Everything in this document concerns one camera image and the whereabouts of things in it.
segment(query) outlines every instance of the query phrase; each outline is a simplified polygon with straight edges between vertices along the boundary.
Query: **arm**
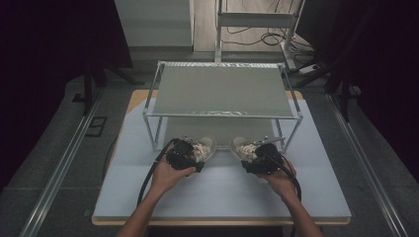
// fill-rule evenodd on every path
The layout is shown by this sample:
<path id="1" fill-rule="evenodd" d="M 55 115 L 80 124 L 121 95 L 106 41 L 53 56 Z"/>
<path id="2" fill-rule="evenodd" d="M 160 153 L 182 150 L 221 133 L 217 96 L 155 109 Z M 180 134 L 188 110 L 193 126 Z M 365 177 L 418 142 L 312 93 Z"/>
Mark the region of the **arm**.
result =
<path id="1" fill-rule="evenodd" d="M 151 219 L 154 207 L 160 201 L 161 197 L 175 187 L 179 180 L 185 176 L 193 174 L 195 171 L 195 167 L 182 171 L 174 170 L 169 164 L 167 164 L 166 156 L 163 156 L 153 173 L 150 190 L 133 212 L 132 216 L 124 224 L 117 236 L 143 236 L 148 222 Z"/>
<path id="2" fill-rule="evenodd" d="M 289 165 L 286 164 L 285 166 L 296 174 L 291 163 L 289 163 Z M 295 226 L 298 236 L 323 236 L 323 233 L 321 233 L 311 216 L 299 201 L 296 195 L 295 186 L 284 171 L 277 171 L 270 175 L 260 174 L 258 177 L 268 181 L 268 184 L 275 193 L 277 193 L 286 204 L 293 218 L 293 225 Z"/>

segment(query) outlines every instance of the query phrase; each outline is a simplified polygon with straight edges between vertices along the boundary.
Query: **black cable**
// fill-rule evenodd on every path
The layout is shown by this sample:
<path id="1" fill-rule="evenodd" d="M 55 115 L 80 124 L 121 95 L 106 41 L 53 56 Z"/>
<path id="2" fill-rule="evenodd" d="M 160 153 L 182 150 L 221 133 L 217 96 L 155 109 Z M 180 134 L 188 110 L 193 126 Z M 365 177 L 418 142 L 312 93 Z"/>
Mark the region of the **black cable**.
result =
<path id="1" fill-rule="evenodd" d="M 283 170 L 288 175 L 288 177 L 291 179 L 291 182 L 293 183 L 293 185 L 296 188 L 296 196 L 298 197 L 299 201 L 301 201 L 301 186 L 299 185 L 299 182 L 296 179 L 295 174 L 293 173 L 293 169 L 291 168 L 288 159 L 285 156 L 281 155 L 281 157 L 284 158 L 287 161 L 287 164 L 289 165 L 290 170 L 287 169 L 283 164 L 274 160 L 271 156 L 267 156 L 267 157 L 271 161 L 273 161 L 275 164 L 277 164 L 280 167 L 280 169 Z M 295 231 L 296 231 L 295 226 L 293 226 L 293 230 L 291 231 L 291 234 L 290 234 L 291 237 L 295 236 Z"/>
<path id="2" fill-rule="evenodd" d="M 284 39 L 279 40 L 279 39 L 277 39 L 276 37 L 280 37 L 280 35 L 278 35 L 278 34 L 276 34 L 276 33 L 270 33 L 270 32 L 269 32 L 269 30 L 268 30 L 268 32 L 267 32 L 267 33 L 264 33 L 264 34 L 261 36 L 261 40 L 262 40 L 262 42 L 263 42 L 264 44 L 266 44 L 266 45 L 268 45 L 268 46 L 275 46 L 275 45 L 280 44 L 280 43 L 284 40 Z M 276 42 L 273 42 L 273 43 L 271 43 L 271 42 L 266 42 L 266 39 L 267 39 L 267 38 L 271 38 L 271 39 L 275 40 Z"/>
<path id="3" fill-rule="evenodd" d="M 266 13 L 269 13 L 269 10 L 271 10 L 271 8 L 272 8 L 272 6 L 274 6 L 274 4 L 276 3 L 276 2 L 280 2 L 280 0 L 274 0 L 273 2 L 272 2 L 272 4 L 271 4 L 271 6 L 269 6 L 269 8 L 268 8 L 268 11 L 266 11 Z"/>
<path id="4" fill-rule="evenodd" d="M 238 33 L 245 32 L 245 31 L 247 31 L 247 30 L 249 30 L 249 29 L 252 29 L 252 28 L 245 28 L 245 29 L 243 29 L 243 30 L 239 30 L 239 31 L 237 31 L 237 32 L 231 32 L 231 31 L 230 31 L 230 29 L 229 29 L 229 27 L 227 27 L 227 32 L 228 32 L 228 33 L 230 33 L 230 34 L 232 34 L 232 35 L 234 35 L 234 34 L 238 34 Z"/>
<path id="5" fill-rule="evenodd" d="M 284 0 L 278 0 L 277 6 L 275 7 L 275 13 L 277 13 L 277 12 L 281 13 L 281 10 L 283 9 L 283 7 L 284 7 Z"/>
<path id="6" fill-rule="evenodd" d="M 243 6 L 243 8 L 244 8 L 244 11 L 245 11 L 245 12 L 247 12 L 247 9 L 246 9 L 246 7 L 244 6 L 244 0 L 241 0 L 241 6 Z"/>
<path id="7" fill-rule="evenodd" d="M 153 164 L 150 167 L 150 170 L 148 171 L 147 176 L 144 179 L 144 182 L 142 183 L 141 186 L 141 190 L 139 191 L 139 195 L 138 195 L 138 201 L 136 202 L 136 205 L 139 205 L 142 201 L 142 197 L 144 196 L 144 192 L 145 192 L 145 188 L 148 185 L 148 182 L 151 179 L 151 176 L 154 173 L 154 170 L 156 169 L 158 163 L 160 162 L 161 158 L 163 157 L 163 155 L 165 154 L 167 148 L 173 143 L 173 141 L 175 141 L 177 138 L 172 138 L 169 142 L 167 142 L 167 144 L 163 147 L 163 149 L 161 150 L 160 154 L 156 157 L 156 159 L 154 160 Z"/>
<path id="8" fill-rule="evenodd" d="M 117 142 L 118 137 L 115 137 L 115 139 L 112 141 L 111 145 L 108 148 L 108 152 L 106 153 L 105 157 L 105 163 L 104 167 L 102 168 L 102 178 L 105 180 L 106 173 L 108 171 L 109 163 L 111 162 L 111 151 L 113 151 L 113 148 L 115 146 L 115 143 Z"/>
<path id="9" fill-rule="evenodd" d="M 292 6 L 293 6 L 293 0 L 291 1 L 291 4 L 290 4 L 289 13 L 291 12 L 291 8 L 292 8 Z"/>
<path id="10" fill-rule="evenodd" d="M 239 44 L 239 45 L 246 45 L 246 46 L 248 46 L 248 45 L 253 45 L 253 44 L 256 44 L 256 43 L 258 43 L 258 42 L 260 42 L 260 41 L 262 41 L 261 39 L 259 39 L 259 40 L 257 40 L 257 41 L 254 41 L 254 42 L 237 42 L 237 41 L 224 41 L 224 40 L 221 40 L 223 43 L 234 43 L 234 44 Z"/>

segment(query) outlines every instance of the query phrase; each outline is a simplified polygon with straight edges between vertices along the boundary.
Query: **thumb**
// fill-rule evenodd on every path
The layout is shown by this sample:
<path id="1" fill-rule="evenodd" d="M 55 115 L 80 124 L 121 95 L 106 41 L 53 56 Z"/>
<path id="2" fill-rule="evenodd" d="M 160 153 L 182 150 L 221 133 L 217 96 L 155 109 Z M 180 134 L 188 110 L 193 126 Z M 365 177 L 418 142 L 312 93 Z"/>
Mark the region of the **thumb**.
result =
<path id="1" fill-rule="evenodd" d="M 256 176 L 258 178 L 262 178 L 262 179 L 265 179 L 265 180 L 268 178 L 268 175 L 267 174 L 256 174 Z"/>
<path id="2" fill-rule="evenodd" d="M 195 167 L 189 167 L 188 169 L 179 171 L 179 176 L 185 177 L 194 174 L 197 171 Z"/>

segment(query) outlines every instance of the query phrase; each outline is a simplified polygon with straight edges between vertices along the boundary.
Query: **hand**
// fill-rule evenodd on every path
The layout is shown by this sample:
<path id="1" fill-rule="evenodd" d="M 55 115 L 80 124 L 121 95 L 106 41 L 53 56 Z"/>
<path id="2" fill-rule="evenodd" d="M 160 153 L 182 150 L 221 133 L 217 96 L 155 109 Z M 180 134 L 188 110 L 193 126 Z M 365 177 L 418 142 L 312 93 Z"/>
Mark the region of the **hand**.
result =
<path id="1" fill-rule="evenodd" d="M 291 162 L 284 162 L 284 166 L 296 176 L 296 170 L 293 168 Z M 258 174 L 257 176 L 268 181 L 268 184 L 283 201 L 297 198 L 295 186 L 290 177 L 283 170 L 271 174 Z"/>
<path id="2" fill-rule="evenodd" d="M 150 189 L 164 194 L 175 187 L 179 180 L 194 174 L 196 170 L 195 167 L 180 171 L 175 170 L 167 163 L 166 155 L 164 155 L 154 170 Z"/>

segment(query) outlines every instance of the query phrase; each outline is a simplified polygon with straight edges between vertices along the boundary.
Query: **forearm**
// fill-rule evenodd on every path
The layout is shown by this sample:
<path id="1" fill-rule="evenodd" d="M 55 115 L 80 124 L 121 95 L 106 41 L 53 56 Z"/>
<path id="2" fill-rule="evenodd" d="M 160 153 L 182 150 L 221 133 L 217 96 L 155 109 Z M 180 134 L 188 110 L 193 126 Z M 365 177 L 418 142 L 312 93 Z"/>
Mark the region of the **forearm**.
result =
<path id="1" fill-rule="evenodd" d="M 293 225 L 299 237 L 323 236 L 323 233 L 321 233 L 298 198 L 286 199 L 285 203 L 293 217 Z"/>
<path id="2" fill-rule="evenodd" d="M 118 237 L 141 237 L 147 229 L 154 207 L 163 196 L 164 192 L 150 189 L 132 216 L 125 223 Z"/>

